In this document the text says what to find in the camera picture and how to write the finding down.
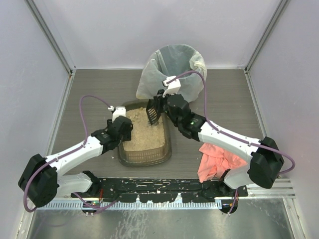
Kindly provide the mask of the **black litter scoop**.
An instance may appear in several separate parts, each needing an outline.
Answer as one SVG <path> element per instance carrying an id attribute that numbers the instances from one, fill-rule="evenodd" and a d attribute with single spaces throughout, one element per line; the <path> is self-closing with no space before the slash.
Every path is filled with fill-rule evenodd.
<path id="1" fill-rule="evenodd" d="M 148 101 L 147 107 L 146 107 L 146 113 L 148 120 L 151 125 L 154 125 L 158 122 L 160 118 L 160 113 L 158 110 L 156 110 L 153 106 L 153 99 Z"/>

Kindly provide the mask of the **grey plastic litter box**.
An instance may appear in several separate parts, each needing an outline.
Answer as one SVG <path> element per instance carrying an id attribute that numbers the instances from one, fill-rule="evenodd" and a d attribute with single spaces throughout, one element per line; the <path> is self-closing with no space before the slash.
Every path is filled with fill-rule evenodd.
<path id="1" fill-rule="evenodd" d="M 126 113 L 138 108 L 146 108 L 148 100 L 135 100 L 123 103 Z M 165 162 L 171 157 L 171 139 L 168 122 L 164 114 L 161 115 L 164 126 L 165 144 L 160 148 L 144 151 L 125 151 L 123 143 L 118 147 L 118 158 L 121 164 L 128 167 L 150 166 Z"/>

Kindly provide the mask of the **bin with white bag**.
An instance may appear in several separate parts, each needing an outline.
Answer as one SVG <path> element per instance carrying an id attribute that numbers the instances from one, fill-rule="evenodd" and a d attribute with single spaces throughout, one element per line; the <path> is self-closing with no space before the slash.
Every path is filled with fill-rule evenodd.
<path id="1" fill-rule="evenodd" d="M 158 90 L 164 89 L 167 77 L 178 76 L 186 71 L 199 72 L 205 79 L 207 68 L 202 55 L 189 45 L 173 44 L 155 51 L 145 65 L 136 92 L 137 99 L 152 99 Z M 195 101 L 204 86 L 201 77 L 188 73 L 180 79 L 178 93 L 188 102 Z"/>

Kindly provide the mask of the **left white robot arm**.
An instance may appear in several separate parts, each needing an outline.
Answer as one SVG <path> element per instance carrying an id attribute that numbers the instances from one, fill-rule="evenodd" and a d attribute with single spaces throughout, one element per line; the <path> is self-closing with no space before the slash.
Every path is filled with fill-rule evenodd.
<path id="1" fill-rule="evenodd" d="M 23 199 L 30 199 L 36 208 L 50 203 L 55 197 L 74 193 L 95 196 L 101 191 L 100 180 L 90 171 L 68 175 L 81 163 L 114 150 L 123 141 L 131 139 L 132 121 L 124 116 L 108 120 L 105 129 L 93 132 L 83 142 L 60 153 L 30 158 L 18 186 L 24 192 Z"/>

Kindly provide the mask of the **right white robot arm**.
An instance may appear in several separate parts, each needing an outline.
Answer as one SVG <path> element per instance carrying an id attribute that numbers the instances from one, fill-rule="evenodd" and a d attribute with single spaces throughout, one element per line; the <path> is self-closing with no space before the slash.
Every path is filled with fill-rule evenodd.
<path id="1" fill-rule="evenodd" d="M 224 185 L 231 189 L 249 184 L 272 188 L 284 165 L 283 154 L 272 138 L 250 138 L 214 125 L 204 116 L 192 112 L 182 95 L 165 95 L 159 90 L 148 101 L 147 115 L 150 123 L 155 124 L 162 114 L 166 114 L 186 138 L 219 146 L 247 163 L 242 168 L 226 170 L 222 175 Z"/>

